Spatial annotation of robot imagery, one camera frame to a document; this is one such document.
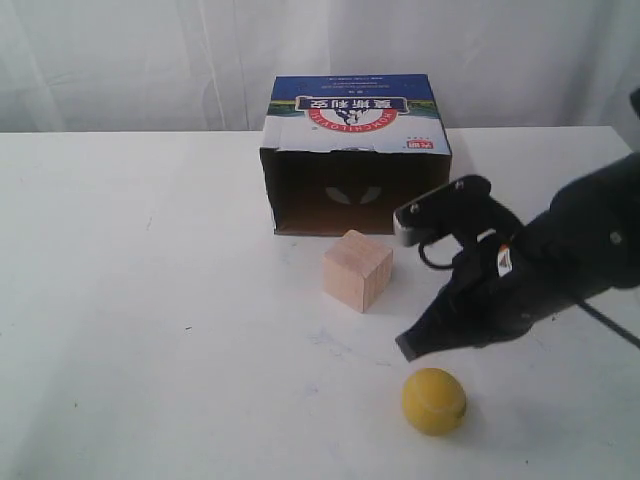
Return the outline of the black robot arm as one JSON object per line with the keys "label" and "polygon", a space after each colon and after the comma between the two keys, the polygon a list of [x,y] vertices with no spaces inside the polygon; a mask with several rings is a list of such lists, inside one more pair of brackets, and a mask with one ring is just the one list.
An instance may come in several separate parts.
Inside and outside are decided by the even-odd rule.
{"label": "black robot arm", "polygon": [[521,222],[467,175],[397,208],[402,244],[424,250],[452,237],[460,251],[449,281],[397,345],[413,361],[427,354],[518,339],[571,306],[639,284],[639,156],[631,153],[560,189],[549,207]]}

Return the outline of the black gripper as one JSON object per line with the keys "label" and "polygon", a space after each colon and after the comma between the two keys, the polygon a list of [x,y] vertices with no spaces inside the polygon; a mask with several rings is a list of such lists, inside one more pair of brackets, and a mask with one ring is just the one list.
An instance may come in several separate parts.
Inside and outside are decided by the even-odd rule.
{"label": "black gripper", "polygon": [[521,227],[511,234],[457,232],[463,250],[451,279],[416,323],[395,339],[408,362],[427,354],[515,340],[548,315],[549,288],[540,269],[540,242]]}

